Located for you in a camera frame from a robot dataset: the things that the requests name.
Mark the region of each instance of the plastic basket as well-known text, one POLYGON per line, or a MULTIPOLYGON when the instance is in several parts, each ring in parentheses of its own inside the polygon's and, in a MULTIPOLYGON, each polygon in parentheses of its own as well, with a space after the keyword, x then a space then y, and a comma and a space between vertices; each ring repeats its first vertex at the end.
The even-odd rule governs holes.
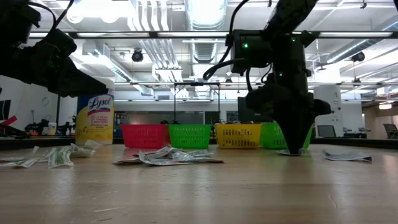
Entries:
POLYGON ((169 128, 164 124, 122 124, 124 145, 130 148, 160 149, 170 144, 169 128))
MULTIPOLYGON (((312 128, 308 132, 303 148, 310 145, 312 128)), ((269 149, 287 149, 286 141, 278 123, 263 124, 261 127, 261 144, 269 149)))
POLYGON ((220 149, 257 149, 261 124, 217 124, 216 135, 220 149))
POLYGON ((211 124, 171 124, 169 130, 173 147, 209 148, 211 124))

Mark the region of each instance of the table surface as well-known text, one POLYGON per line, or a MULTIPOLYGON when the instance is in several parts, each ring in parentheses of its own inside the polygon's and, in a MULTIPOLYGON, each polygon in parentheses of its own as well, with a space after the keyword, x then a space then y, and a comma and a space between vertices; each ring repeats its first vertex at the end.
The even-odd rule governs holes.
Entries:
POLYGON ((211 150, 225 163, 116 166, 132 151, 113 145, 74 159, 74 167, 0 168, 1 223, 398 222, 398 151, 312 145, 310 156, 287 157, 211 150), (373 162, 328 161, 322 149, 365 152, 373 162))

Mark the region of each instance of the red basket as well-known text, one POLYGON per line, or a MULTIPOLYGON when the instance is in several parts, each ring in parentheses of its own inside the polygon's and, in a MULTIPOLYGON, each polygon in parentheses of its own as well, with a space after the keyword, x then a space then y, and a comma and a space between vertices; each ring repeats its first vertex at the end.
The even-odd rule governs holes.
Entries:
POLYGON ((124 145, 129 148, 160 149, 170 144, 164 124, 122 124, 124 145))

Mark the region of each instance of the black cable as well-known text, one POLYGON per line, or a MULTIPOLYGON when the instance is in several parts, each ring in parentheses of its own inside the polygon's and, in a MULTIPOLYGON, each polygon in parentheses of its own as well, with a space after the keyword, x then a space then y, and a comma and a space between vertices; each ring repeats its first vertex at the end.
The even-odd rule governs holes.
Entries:
POLYGON ((269 72, 272 69, 272 64, 269 64, 269 68, 268 68, 268 72, 265 73, 262 77, 261 77, 261 83, 266 83, 266 81, 264 81, 264 78, 269 74, 269 72))
MULTIPOLYGON (((232 31, 233 31, 233 28, 234 28, 234 21, 235 21, 236 14, 237 14, 238 11, 242 8, 242 6, 243 6, 244 4, 246 4, 248 1, 249 1, 249 0, 243 0, 243 1, 241 1, 241 2, 238 4, 238 6, 236 6, 235 10, 233 11, 232 17, 231 17, 231 22, 230 22, 230 25, 229 25, 229 34, 228 34, 228 35, 232 35, 232 31)), ((218 65, 224 62, 224 60, 225 60, 225 58, 228 56, 229 51, 231 50, 231 48, 232 48, 232 44, 229 44, 229 45, 228 45, 228 48, 226 49, 226 51, 225 51, 224 55, 222 56, 221 60, 218 62, 218 65)), ((203 74, 203 79, 204 79, 204 80, 208 80, 209 78, 211 78, 211 76, 213 76, 213 74, 214 74, 215 72, 216 72, 216 71, 214 71, 213 73, 209 73, 208 75, 206 75, 206 73, 203 74)))
POLYGON ((69 4, 68 4, 67 8, 61 13, 60 17, 58 17, 56 26, 58 26, 59 23, 61 23, 62 19, 67 15, 68 10, 72 7, 74 2, 75 2, 75 0, 70 0, 69 1, 69 4))
POLYGON ((213 74, 214 74, 219 68, 225 67, 225 66, 227 66, 227 65, 232 65, 232 64, 234 64, 234 63, 236 63, 236 62, 247 62, 247 60, 244 59, 244 58, 236 58, 236 59, 228 60, 228 61, 226 61, 226 62, 218 63, 218 64, 212 66, 211 68, 209 68, 209 69, 203 74, 203 79, 204 79, 204 80, 208 80, 209 78, 211 78, 211 77, 213 76, 213 74))
POLYGON ((250 67, 248 67, 248 69, 246 70, 246 84, 248 84, 248 90, 253 91, 253 88, 251 87, 250 84, 250 67))
POLYGON ((42 5, 42 4, 39 4, 39 3, 36 3, 36 2, 27 2, 27 4, 30 5, 30 6, 36 6, 36 7, 45 9, 45 10, 47 10, 48 12, 50 12, 51 15, 52 15, 52 20, 53 20, 53 22, 52 22, 52 27, 51 27, 51 29, 50 29, 50 32, 53 31, 53 30, 55 30, 55 28, 57 28, 57 22, 56 22, 57 19, 55 18, 54 12, 52 12, 52 10, 51 10, 49 7, 44 6, 44 5, 42 5))

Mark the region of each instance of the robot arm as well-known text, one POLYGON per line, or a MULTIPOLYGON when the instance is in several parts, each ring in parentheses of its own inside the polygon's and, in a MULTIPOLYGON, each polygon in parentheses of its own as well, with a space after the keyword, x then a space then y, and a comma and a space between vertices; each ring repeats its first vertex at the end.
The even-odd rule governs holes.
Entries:
POLYGON ((5 35, 0 42, 0 75, 47 87, 62 97, 107 93, 105 84, 76 68, 69 55, 77 46, 71 37, 56 29, 55 21, 43 40, 33 47, 18 47, 27 42, 32 26, 39 27, 41 20, 40 13, 29 5, 51 12, 35 2, 0 1, 0 26, 5 35))
MULTIPOLYGON (((278 122, 291 154, 299 153, 315 117, 331 113, 327 102, 314 100, 308 92, 307 77, 311 72, 305 68, 304 48, 317 37, 308 32, 293 34, 316 3, 317 0, 280 0, 264 30, 234 30, 227 37, 232 50, 231 71, 241 75, 246 71, 246 106, 264 112, 264 108, 269 108, 265 104, 272 105, 271 115, 278 122), (268 66, 272 66, 272 73, 266 84, 253 90, 250 68, 268 66)), ((203 78, 210 76, 206 72, 203 78)))

